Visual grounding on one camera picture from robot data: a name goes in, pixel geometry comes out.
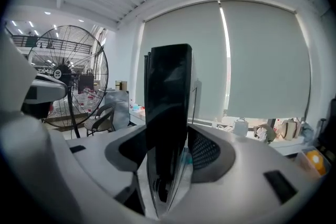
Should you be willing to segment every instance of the roller blind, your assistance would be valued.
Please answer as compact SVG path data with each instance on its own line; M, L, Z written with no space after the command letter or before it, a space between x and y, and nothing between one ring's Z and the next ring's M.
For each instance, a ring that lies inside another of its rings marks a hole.
M227 114L304 116L310 88L308 48L295 15L269 5L225 1L231 82Z
M226 49L223 22L216 2L177 9L145 23L135 102L144 104L144 55L153 47L184 43L193 49L197 77L202 83L199 118L221 118L226 85Z

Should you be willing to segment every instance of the fan grille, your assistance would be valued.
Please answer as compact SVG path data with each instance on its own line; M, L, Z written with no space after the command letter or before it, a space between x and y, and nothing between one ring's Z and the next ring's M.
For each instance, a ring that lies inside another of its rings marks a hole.
M91 33L71 25L51 29L37 40L28 58L39 72L46 71L50 76L59 67L68 67L60 80L69 80L66 84L71 88L76 124L94 114L106 91L108 64L103 48ZM72 125L68 97L53 103L45 122L56 127Z

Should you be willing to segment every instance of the orange object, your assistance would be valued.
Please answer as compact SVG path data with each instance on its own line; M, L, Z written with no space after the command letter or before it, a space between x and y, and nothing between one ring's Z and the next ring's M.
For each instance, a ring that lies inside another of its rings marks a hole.
M323 164L323 157L317 150L309 151L306 156L310 163L314 165L315 169L323 176L326 172L326 168Z

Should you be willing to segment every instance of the industrial fan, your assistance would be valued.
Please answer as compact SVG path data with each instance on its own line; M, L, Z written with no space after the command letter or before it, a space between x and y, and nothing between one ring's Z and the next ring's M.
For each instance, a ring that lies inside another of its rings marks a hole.
M98 40L83 28L66 25L53 28L38 38L28 55L40 73L65 83L68 92L55 101L44 119L56 127L73 127L91 117L104 97L108 64Z

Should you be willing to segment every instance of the railing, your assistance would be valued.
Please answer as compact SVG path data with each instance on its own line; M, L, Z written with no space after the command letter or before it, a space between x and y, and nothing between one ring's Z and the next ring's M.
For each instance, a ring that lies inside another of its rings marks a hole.
M66 50L90 54L91 45L76 43L73 41L45 38L37 36L20 36L13 35L12 40L16 46L19 47L39 47L51 50Z

